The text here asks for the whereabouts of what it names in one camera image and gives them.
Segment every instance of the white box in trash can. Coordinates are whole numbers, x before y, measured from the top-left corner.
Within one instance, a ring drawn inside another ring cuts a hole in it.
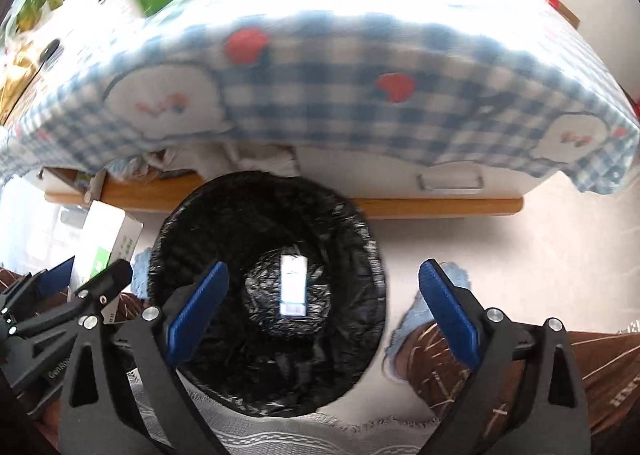
[[[94,200],[82,227],[68,298],[73,298],[82,285],[114,261],[120,258],[130,261],[141,232],[142,222],[124,210]],[[114,323],[117,310],[116,298],[102,309],[104,322]]]

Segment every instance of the silver bolt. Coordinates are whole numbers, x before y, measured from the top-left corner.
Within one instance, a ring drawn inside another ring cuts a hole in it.
[[[84,323],[82,323],[85,329],[92,329],[97,324],[98,324],[98,318],[96,316],[87,316],[86,320],[84,320]]]
[[[564,325],[562,325],[562,322],[558,318],[551,318],[549,320],[549,327],[551,327],[551,330],[555,330],[556,332],[558,332],[562,330],[562,327],[564,327]]]
[[[486,316],[494,323],[500,323],[504,320],[504,314],[500,309],[489,309],[486,312]]]
[[[153,321],[160,315],[158,307],[148,307],[142,311],[142,319],[145,321]]]

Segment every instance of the plastic bag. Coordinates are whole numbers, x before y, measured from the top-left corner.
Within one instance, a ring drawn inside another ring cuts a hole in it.
[[[274,310],[274,257],[288,247],[308,259],[307,300],[319,305],[309,305],[308,321]],[[204,184],[162,226],[151,255],[151,302],[164,304],[214,259],[228,266],[229,292],[196,355],[179,367],[187,379],[256,417],[305,415],[355,385],[378,349],[386,302],[376,243],[350,200],[303,178],[261,172]],[[260,266],[266,276],[257,277]],[[250,294],[257,278],[266,291],[254,296],[271,295],[260,313]]]

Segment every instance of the wooden base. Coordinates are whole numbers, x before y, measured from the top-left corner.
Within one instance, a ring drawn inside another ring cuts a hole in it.
[[[100,200],[126,211],[172,212],[203,184],[196,174],[146,184],[120,183],[107,177]],[[84,205],[82,196],[45,193],[56,204]],[[439,218],[446,216],[513,215],[524,199],[356,199],[368,218]]]

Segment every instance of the trash can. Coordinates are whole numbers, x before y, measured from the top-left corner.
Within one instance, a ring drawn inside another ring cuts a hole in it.
[[[306,283],[303,308],[283,307],[291,258],[302,261],[294,289]],[[178,368],[187,379],[254,417],[305,415],[353,388],[386,313],[376,242],[353,202],[304,178],[238,172],[209,181],[162,225],[151,303],[163,305],[212,260],[228,266],[229,291],[196,355]]]

